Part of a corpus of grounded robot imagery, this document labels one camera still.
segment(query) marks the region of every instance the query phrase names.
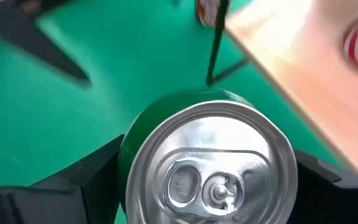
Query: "green cutting mat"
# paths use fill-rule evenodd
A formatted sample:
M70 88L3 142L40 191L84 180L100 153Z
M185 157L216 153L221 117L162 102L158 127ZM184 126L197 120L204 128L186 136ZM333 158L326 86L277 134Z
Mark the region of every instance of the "green cutting mat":
M72 1L37 23L93 86L0 42L0 185L43 179L125 133L153 100L204 85L213 31L196 22L194 0ZM224 37L216 71L242 57ZM254 66L218 86L249 100L295 148L337 164Z

